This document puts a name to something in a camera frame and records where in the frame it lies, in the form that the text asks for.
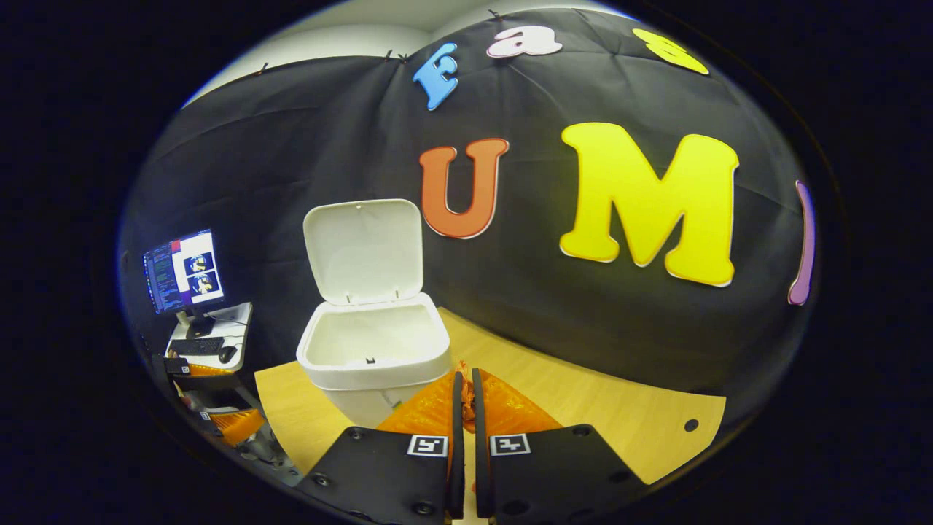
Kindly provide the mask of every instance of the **computer mouse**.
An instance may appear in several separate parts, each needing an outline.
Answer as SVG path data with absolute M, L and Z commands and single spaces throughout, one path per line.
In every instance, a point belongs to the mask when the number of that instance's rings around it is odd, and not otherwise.
M 230 359 L 233 358 L 233 354 L 236 353 L 236 347 L 223 347 L 217 352 L 217 357 L 220 359 L 220 362 L 230 362 Z

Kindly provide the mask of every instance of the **table surface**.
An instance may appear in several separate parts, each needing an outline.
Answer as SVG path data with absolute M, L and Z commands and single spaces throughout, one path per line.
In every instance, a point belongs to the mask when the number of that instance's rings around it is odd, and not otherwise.
M 654 483 L 709 447 L 725 397 L 659 389 L 608 376 L 523 347 L 439 308 L 451 337 L 454 362 L 481 368 L 526 395 L 564 426 L 591 424 L 645 483 Z M 288 457 L 306 475 L 346 427 L 341 413 L 298 362 L 256 372 L 259 398 Z M 685 424 L 696 419 L 692 432 Z M 475 437 L 464 432 L 465 524 L 476 517 Z
M 249 320 L 253 315 L 252 303 L 241 303 L 229 308 L 223 308 L 208 312 L 216 318 L 214 328 L 205 337 L 223 337 L 223 347 L 237 347 L 233 358 L 229 362 L 220 362 L 216 355 L 210 356 L 192 356 L 183 355 L 191 364 L 201 364 L 227 370 L 228 372 L 237 372 L 243 368 L 244 354 L 246 353 L 246 331 Z M 172 336 L 169 338 L 168 346 L 165 348 L 165 357 L 168 357 L 168 347 L 175 339 L 185 339 L 188 336 L 188 326 L 178 323 L 175 325 Z

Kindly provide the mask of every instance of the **monitor stand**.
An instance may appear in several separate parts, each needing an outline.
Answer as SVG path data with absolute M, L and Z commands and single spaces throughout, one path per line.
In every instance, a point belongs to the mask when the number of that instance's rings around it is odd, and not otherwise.
M 188 334 L 185 336 L 186 339 L 197 339 L 198 337 L 205 337 L 211 334 L 211 330 L 214 329 L 214 318 L 207 317 L 203 312 L 197 310 L 185 309 L 185 315 L 190 319 L 188 320 Z

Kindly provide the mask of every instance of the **computer monitor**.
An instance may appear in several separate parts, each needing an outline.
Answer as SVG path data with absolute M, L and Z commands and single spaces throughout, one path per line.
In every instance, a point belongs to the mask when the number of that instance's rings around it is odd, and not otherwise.
M 188 338 L 208 335 L 214 319 L 206 307 L 223 302 L 210 230 L 173 239 L 147 251 L 143 268 L 156 314 L 185 312 L 193 317 Z

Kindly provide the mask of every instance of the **keyboard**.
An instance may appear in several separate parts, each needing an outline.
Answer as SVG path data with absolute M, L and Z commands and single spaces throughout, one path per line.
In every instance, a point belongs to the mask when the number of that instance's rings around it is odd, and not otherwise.
M 178 352 L 180 356 L 215 356 L 223 346 L 223 337 L 201 337 L 199 339 L 174 339 L 169 349 Z

